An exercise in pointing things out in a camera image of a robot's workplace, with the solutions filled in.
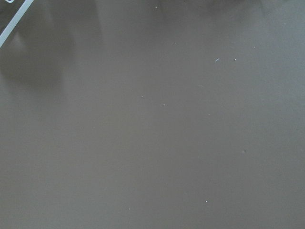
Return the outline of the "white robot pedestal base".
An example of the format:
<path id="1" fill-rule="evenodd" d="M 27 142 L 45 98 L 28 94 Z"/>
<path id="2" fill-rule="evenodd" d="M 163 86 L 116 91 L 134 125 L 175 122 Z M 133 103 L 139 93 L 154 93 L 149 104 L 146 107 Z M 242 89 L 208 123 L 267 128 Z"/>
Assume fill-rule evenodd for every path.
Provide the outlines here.
<path id="1" fill-rule="evenodd" d="M 0 46 L 4 44 L 34 0 L 0 0 Z"/>

